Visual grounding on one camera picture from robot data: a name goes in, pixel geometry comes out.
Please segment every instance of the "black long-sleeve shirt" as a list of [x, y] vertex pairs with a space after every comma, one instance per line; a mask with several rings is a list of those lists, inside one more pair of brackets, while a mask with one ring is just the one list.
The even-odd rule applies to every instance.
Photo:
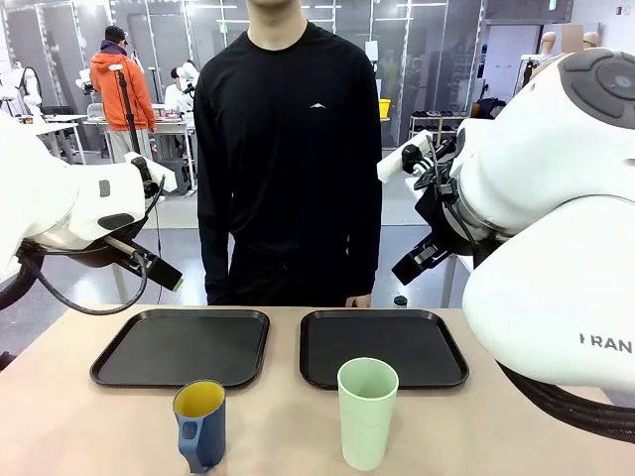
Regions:
[[347, 296], [370, 294], [381, 227], [378, 110], [365, 53], [312, 23], [281, 51], [243, 33], [205, 65], [194, 120], [208, 303], [231, 296], [228, 233], [281, 257], [347, 253]]

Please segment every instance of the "ceiling light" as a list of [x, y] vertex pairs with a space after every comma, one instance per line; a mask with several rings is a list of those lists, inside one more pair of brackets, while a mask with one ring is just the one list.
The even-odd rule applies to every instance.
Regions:
[[406, 21], [406, 20], [414, 20], [414, 18], [376, 18], [375, 21], [376, 22], [395, 22], [401, 20], [402, 22]]
[[[437, 2], [437, 3], [413, 3], [411, 7], [444, 7], [447, 5], [446, 2]], [[397, 7], [407, 7], [407, 3], [398, 3]]]
[[196, 10], [201, 10], [203, 8], [216, 8], [216, 9], [232, 9], [238, 8], [236, 5], [189, 5], [188, 8], [195, 8]]

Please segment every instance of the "glass partition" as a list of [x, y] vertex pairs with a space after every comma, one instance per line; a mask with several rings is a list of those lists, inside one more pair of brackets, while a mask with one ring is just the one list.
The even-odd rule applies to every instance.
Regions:
[[9, 52], [14, 64], [19, 61], [23, 67], [31, 67], [38, 75], [43, 105], [59, 106], [58, 91], [50, 68], [50, 52], [40, 31], [41, 20], [44, 21], [36, 7], [7, 10]]
[[332, 32], [335, 11], [340, 10], [341, 5], [333, 7], [333, 2], [329, 2], [328, 0], [304, 1], [302, 9], [307, 20], [324, 28], [328, 32]]
[[[414, 111], [469, 108], [482, 62], [483, 4], [304, 0], [303, 13], [362, 49], [367, 41], [378, 42], [380, 96], [391, 100], [383, 145], [395, 147], [408, 139]], [[111, 23], [127, 32], [128, 52], [141, 61], [153, 102], [172, 83], [173, 67], [192, 59], [202, 69], [249, 27], [245, 0], [21, 0], [5, 1], [4, 7], [13, 60], [39, 73], [45, 105], [69, 105], [77, 112], [84, 112], [90, 97], [73, 87], [74, 80]]]
[[220, 0], [201, 0], [186, 2], [186, 13], [190, 22], [191, 48], [193, 61], [199, 69], [226, 46], [223, 25], [224, 8]]
[[128, 56], [135, 54], [141, 62], [152, 102], [160, 102], [161, 78], [154, 76], [150, 70], [150, 67], [158, 68], [158, 65], [157, 54], [152, 41], [152, 26], [148, 21], [150, 13], [148, 5], [144, 0], [110, 0], [110, 11], [113, 23], [127, 33], [129, 43], [127, 48]]
[[[401, 4], [407, 10], [407, 4]], [[399, 142], [409, 139], [414, 111], [435, 109], [441, 50], [444, 44], [446, 2], [412, 3], [406, 43]]]
[[400, 143], [401, 86], [404, 77], [406, 31], [410, 17], [405, 0], [375, 3], [371, 38], [377, 42], [379, 61], [377, 79], [381, 80], [380, 97], [390, 99], [390, 124], [382, 128], [382, 145], [396, 147]]
[[335, 10], [335, 32], [364, 49], [370, 40], [370, 16], [373, 4], [369, 1], [338, 0]]
[[162, 87], [159, 102], [163, 102], [166, 87], [173, 83], [172, 68], [183, 66], [184, 62], [193, 58], [181, 2], [148, 2], [148, 9], [159, 66], [158, 83]]

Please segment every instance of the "person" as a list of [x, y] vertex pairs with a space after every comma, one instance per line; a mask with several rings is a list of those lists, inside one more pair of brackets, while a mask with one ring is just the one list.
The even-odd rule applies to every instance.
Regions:
[[382, 201], [373, 68], [300, 0], [247, 9], [248, 31], [194, 95], [207, 302], [367, 307]]
[[170, 76], [172, 77], [172, 81], [174, 84], [170, 84], [166, 87], [166, 99], [165, 106], [170, 110], [178, 110], [179, 109], [179, 98], [183, 96], [181, 90], [181, 79], [179, 78], [179, 74], [177, 73], [177, 69], [175, 67], [170, 71]]
[[119, 77], [115, 71], [109, 69], [110, 66], [114, 64], [123, 66], [122, 72], [127, 82], [139, 148], [141, 155], [149, 160], [152, 160], [152, 151], [148, 131], [154, 132], [156, 124], [148, 84], [139, 66], [127, 58], [125, 50], [127, 45], [124, 31], [119, 27], [109, 26], [101, 42], [100, 53], [97, 53], [90, 61], [90, 80], [97, 92], [101, 93], [103, 110], [110, 129], [112, 153], [117, 163], [124, 162], [124, 156], [133, 152], [133, 148]]

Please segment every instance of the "plastic cup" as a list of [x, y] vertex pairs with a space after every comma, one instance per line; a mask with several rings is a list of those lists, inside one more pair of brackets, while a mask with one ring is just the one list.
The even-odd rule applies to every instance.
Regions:
[[381, 360], [349, 360], [337, 372], [342, 454], [358, 471], [384, 459], [398, 388], [397, 372]]

